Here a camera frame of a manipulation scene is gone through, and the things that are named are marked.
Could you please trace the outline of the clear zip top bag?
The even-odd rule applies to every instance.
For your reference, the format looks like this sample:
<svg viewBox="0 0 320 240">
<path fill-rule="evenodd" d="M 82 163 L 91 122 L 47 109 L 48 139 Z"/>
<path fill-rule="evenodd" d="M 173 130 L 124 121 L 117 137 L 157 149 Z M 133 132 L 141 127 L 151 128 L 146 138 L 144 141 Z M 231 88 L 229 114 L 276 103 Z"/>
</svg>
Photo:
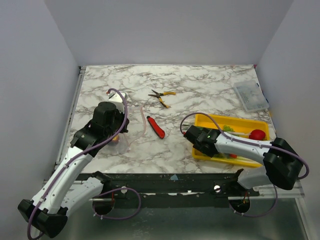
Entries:
<svg viewBox="0 0 320 240">
<path fill-rule="evenodd" d="M 122 155 L 130 151 L 134 142 L 145 135 L 147 129 L 144 108 L 140 106 L 130 106 L 128 108 L 129 124 L 127 133 L 120 133 L 118 144 L 109 143 L 107 150 L 112 155 Z"/>
</svg>

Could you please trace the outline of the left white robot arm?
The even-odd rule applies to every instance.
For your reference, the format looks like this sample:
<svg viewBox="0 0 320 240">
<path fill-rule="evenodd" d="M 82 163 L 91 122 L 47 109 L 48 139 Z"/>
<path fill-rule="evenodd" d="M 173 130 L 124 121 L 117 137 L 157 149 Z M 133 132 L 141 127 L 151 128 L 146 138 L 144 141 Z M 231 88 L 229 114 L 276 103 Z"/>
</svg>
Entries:
<svg viewBox="0 0 320 240">
<path fill-rule="evenodd" d="M 126 133 L 128 106 L 125 101 L 103 101 L 93 111 L 92 119 L 75 132 L 62 163 L 32 199 L 23 199 L 18 211 L 28 223 L 49 238 L 65 227 L 72 208 L 82 201 L 68 199 L 67 192 L 97 153 L 118 134 Z"/>
</svg>

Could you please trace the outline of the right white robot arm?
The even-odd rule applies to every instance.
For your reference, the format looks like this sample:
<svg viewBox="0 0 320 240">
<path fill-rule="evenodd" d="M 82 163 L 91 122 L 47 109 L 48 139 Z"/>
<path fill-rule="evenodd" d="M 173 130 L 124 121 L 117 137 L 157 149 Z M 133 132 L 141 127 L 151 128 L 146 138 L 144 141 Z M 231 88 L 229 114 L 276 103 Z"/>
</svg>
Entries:
<svg viewBox="0 0 320 240">
<path fill-rule="evenodd" d="M 241 196 L 256 186 L 273 184 L 283 190 L 292 190 L 303 167 L 298 155 L 283 139 L 259 141 L 246 139 L 218 129 L 191 125 L 183 136 L 194 149 L 214 157 L 216 154 L 235 154 L 262 164 L 251 170 L 242 170 L 230 183 L 230 191 Z"/>
</svg>

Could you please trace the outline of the green toy grapes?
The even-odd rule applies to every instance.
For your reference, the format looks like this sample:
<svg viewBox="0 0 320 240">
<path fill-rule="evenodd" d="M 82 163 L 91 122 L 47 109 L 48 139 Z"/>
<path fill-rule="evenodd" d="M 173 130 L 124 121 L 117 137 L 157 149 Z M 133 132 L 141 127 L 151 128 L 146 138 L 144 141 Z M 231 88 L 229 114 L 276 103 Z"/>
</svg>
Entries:
<svg viewBox="0 0 320 240">
<path fill-rule="evenodd" d="M 227 133 L 230 133 L 230 134 L 235 133 L 235 130 L 229 125 L 224 125 L 223 126 L 223 131 L 227 132 Z"/>
</svg>

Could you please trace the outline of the green onion toy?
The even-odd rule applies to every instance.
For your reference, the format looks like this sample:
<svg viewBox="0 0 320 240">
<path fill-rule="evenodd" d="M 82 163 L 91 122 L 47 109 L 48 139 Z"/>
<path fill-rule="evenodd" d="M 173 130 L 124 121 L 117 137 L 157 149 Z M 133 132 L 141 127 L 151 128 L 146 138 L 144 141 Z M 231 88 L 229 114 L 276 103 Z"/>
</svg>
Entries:
<svg viewBox="0 0 320 240">
<path fill-rule="evenodd" d="M 229 132 L 231 135 L 238 136 L 238 137 L 248 137 L 250 133 L 243 133 L 243 132 Z"/>
</svg>

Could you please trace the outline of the yellow plastic tray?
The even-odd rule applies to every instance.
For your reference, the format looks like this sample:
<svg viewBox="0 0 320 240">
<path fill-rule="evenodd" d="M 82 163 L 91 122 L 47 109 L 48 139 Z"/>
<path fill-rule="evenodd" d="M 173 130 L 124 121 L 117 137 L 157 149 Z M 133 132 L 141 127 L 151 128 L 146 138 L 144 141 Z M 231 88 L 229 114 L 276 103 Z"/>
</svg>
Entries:
<svg viewBox="0 0 320 240">
<path fill-rule="evenodd" d="M 214 114 L 212 114 L 211 117 L 217 122 L 217 124 L 220 126 L 222 130 L 224 125 L 228 125 L 232 127 L 235 132 L 245 133 L 245 134 L 251 133 L 253 130 L 259 129 L 265 132 L 266 134 L 265 140 L 267 141 L 270 140 L 269 126 L 264 121 L 249 120 L 249 119 L 242 119 L 242 118 L 235 118 L 235 117 L 221 116 L 221 115 L 214 115 Z M 208 117 L 201 114 L 197 114 L 195 116 L 194 125 L 197 127 L 205 127 L 208 129 L 217 128 L 216 125 Z M 197 160 L 231 164 L 231 165 L 236 165 L 241 167 L 258 168 L 262 166 L 262 164 L 260 164 L 259 162 L 241 157 L 240 155 L 237 155 L 237 158 L 230 158 L 229 153 L 218 153 L 214 157 L 209 157 L 193 148 L 192 156 Z"/>
</svg>

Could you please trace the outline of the red black utility knife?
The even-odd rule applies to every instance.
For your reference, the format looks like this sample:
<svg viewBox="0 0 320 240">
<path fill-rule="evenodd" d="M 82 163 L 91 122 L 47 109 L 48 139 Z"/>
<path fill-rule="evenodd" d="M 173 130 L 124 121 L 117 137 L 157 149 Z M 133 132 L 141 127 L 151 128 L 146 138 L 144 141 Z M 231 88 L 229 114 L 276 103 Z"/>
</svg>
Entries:
<svg viewBox="0 0 320 240">
<path fill-rule="evenodd" d="M 160 138 L 160 139 L 164 139 L 165 138 L 165 131 L 159 127 L 159 125 L 157 124 L 157 122 L 155 121 L 154 118 L 152 118 L 151 116 L 147 116 L 147 121 L 150 124 L 151 128 L 153 129 L 153 131 L 155 132 L 155 134 Z"/>
</svg>

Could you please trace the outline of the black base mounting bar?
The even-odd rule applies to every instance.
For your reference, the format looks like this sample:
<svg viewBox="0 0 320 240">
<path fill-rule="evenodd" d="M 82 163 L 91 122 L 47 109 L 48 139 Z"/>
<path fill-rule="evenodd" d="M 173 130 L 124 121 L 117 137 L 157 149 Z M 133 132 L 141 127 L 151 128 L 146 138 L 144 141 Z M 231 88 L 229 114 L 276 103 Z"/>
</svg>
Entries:
<svg viewBox="0 0 320 240">
<path fill-rule="evenodd" d="M 99 208 L 227 208 L 229 198 L 257 197 L 237 182 L 236 173 L 81 173 L 76 180 L 85 182 L 97 177 L 104 184 L 102 191 L 121 187 L 134 189 L 100 196 L 93 201 Z"/>
</svg>

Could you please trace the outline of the red toy tomato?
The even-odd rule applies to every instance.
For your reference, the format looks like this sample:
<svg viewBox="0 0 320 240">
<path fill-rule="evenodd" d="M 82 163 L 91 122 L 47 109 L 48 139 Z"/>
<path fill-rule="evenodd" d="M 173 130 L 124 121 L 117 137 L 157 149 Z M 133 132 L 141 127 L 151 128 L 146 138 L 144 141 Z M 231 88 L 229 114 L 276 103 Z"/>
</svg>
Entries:
<svg viewBox="0 0 320 240">
<path fill-rule="evenodd" d="M 266 138 L 266 133 L 260 129 L 254 129 L 248 136 L 251 140 L 263 141 Z"/>
</svg>

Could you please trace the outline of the clear plastic screw box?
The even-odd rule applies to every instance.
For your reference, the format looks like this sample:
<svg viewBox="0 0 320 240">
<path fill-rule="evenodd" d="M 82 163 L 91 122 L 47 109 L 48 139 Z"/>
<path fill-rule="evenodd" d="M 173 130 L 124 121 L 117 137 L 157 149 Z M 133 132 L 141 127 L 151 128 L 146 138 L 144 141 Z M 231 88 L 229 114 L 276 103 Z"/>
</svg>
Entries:
<svg viewBox="0 0 320 240">
<path fill-rule="evenodd" d="M 269 108 L 269 103 L 255 80 L 236 82 L 233 89 L 246 112 L 259 112 Z"/>
</svg>

